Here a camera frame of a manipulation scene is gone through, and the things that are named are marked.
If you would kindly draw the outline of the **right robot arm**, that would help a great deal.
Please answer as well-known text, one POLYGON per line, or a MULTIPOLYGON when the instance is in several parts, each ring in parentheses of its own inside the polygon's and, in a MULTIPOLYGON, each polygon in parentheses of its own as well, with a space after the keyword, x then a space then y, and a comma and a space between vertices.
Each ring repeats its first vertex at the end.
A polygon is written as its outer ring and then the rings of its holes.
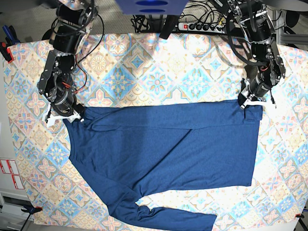
POLYGON ((97 15, 93 0, 62 0, 57 8, 49 39, 53 49, 37 84, 39 94, 48 100, 42 119, 49 128, 57 120, 73 122, 83 117, 84 107, 77 103, 72 73, 97 15))

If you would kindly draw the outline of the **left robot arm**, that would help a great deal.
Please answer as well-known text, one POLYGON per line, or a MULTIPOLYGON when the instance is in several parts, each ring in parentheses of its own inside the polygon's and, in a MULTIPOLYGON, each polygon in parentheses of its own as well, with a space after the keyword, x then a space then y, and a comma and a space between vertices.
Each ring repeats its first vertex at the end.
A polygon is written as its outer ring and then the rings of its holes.
POLYGON ((238 104, 245 109, 252 105, 264 105, 263 97, 285 78, 285 66, 280 56, 274 25, 265 4, 255 0, 229 0, 230 12, 226 19, 226 32, 233 53, 242 62, 257 68, 254 78, 242 81, 238 104), (232 38, 230 22, 239 25, 245 40, 251 45, 254 62, 244 58, 236 50, 232 38))

